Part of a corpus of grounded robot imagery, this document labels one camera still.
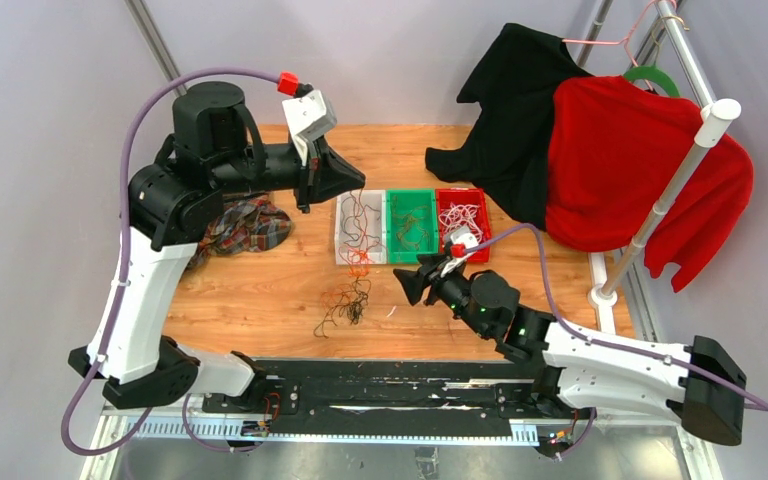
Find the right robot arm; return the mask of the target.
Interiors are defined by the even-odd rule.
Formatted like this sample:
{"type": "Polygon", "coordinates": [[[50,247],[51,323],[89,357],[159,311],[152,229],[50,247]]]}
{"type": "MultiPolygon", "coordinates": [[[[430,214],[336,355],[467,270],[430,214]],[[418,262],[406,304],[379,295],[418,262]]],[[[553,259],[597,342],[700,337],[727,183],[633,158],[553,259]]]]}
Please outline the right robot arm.
{"type": "Polygon", "coordinates": [[[689,345],[608,335],[564,323],[527,307],[520,293],[492,270],[448,270],[444,255],[425,255],[416,270],[393,274],[411,305],[442,302],[454,319],[492,340],[506,360],[534,368],[534,408],[554,417],[564,409],[613,409],[660,417],[708,442],[743,440],[747,379],[716,340],[689,345]]]}

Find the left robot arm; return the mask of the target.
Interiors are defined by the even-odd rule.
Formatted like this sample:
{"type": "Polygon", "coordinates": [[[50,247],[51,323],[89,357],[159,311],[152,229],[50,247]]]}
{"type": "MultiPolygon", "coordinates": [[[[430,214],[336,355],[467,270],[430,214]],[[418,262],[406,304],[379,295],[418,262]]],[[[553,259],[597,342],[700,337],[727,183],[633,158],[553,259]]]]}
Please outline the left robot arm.
{"type": "Polygon", "coordinates": [[[363,187],[363,173],[326,141],[336,117],[320,90],[290,87],[282,108],[288,138],[267,144],[234,84],[202,82],[174,101],[173,132],[128,184],[129,271],[123,295],[106,307],[116,318],[68,357],[77,373],[104,381],[115,407],[166,406],[188,394],[222,395],[243,413],[264,405],[266,374],[253,360],[186,347],[163,328],[185,267],[228,196],[289,190],[308,212],[363,187]]]}

